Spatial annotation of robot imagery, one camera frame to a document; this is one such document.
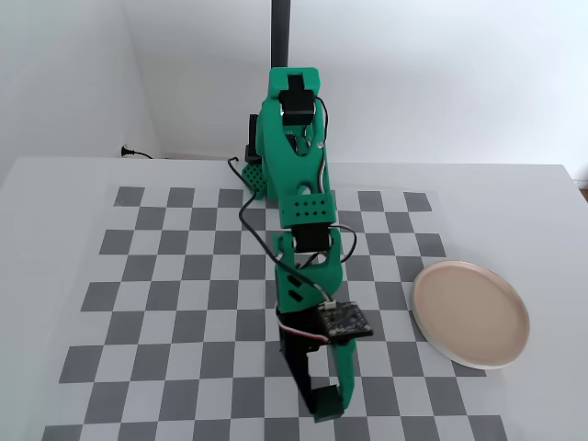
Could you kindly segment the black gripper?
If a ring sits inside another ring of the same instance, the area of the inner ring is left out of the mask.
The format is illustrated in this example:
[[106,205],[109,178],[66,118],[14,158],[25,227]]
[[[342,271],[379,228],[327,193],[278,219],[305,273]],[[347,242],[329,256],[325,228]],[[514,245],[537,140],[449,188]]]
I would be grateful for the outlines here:
[[[311,388],[308,354],[318,351],[330,341],[324,333],[315,309],[282,312],[276,307],[276,317],[282,356],[309,412],[315,413],[316,400]],[[348,408],[355,389],[355,352],[355,339],[351,339],[345,345],[330,345],[344,410]]]

